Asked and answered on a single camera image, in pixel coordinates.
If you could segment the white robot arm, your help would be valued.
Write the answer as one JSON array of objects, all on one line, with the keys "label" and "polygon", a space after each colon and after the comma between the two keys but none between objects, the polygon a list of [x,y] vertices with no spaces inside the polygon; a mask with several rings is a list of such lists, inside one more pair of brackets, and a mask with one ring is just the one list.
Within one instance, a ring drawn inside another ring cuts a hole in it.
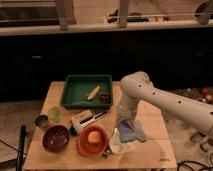
[{"label": "white robot arm", "polygon": [[213,105],[155,88],[149,76],[142,71],[124,76],[120,81],[120,88],[122,96],[117,106],[120,118],[134,120],[138,104],[144,100],[213,139]]}]

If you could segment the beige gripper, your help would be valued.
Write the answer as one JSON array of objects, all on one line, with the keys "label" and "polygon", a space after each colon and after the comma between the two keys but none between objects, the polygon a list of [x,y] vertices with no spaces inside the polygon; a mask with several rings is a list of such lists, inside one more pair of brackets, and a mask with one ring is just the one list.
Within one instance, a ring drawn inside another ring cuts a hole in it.
[{"label": "beige gripper", "polygon": [[135,126],[135,118],[136,118],[136,111],[135,110],[128,110],[128,109],[117,109],[117,119],[116,124],[119,124],[121,121],[126,120],[131,128]]}]

